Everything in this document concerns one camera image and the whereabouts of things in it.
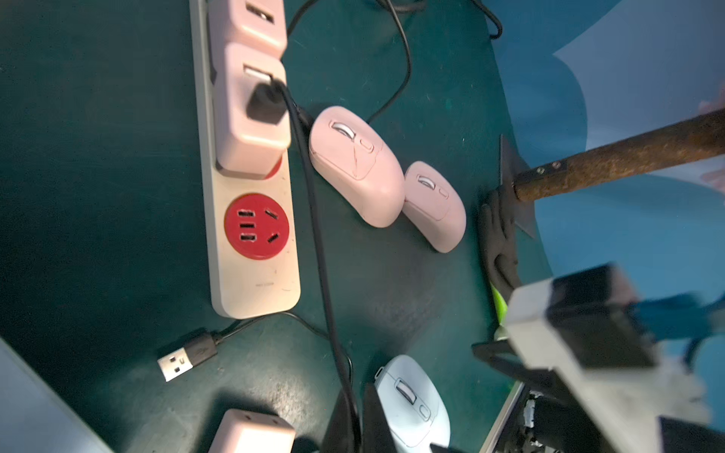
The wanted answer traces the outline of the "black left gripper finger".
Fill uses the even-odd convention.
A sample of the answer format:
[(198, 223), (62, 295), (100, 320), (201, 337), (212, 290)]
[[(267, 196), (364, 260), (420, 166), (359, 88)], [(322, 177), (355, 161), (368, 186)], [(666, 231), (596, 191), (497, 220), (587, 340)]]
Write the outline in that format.
[(357, 428), (360, 428), (359, 422), (346, 393), (341, 390), (336, 399), (330, 423), (319, 451), (321, 453), (358, 452), (360, 440), (358, 439)]

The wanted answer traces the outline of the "cream red power strip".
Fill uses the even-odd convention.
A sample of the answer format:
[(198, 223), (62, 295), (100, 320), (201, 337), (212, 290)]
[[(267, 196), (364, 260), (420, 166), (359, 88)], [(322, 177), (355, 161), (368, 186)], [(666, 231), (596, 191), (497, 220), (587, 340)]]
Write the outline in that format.
[(190, 5), (211, 303), (235, 320), (288, 311), (300, 298), (288, 150), (266, 179), (245, 179), (216, 160), (209, 1)]

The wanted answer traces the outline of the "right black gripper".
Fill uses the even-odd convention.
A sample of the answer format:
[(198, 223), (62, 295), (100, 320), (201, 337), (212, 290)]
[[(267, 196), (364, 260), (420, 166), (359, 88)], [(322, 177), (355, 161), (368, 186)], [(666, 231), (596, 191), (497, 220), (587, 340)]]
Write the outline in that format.
[[(475, 358), (503, 375), (563, 405), (572, 405), (572, 394), (562, 379), (551, 370), (527, 368), (508, 340), (478, 343), (472, 345), (471, 349)], [(362, 452), (397, 453), (379, 394), (372, 383), (368, 383), (364, 389), (362, 405)]]

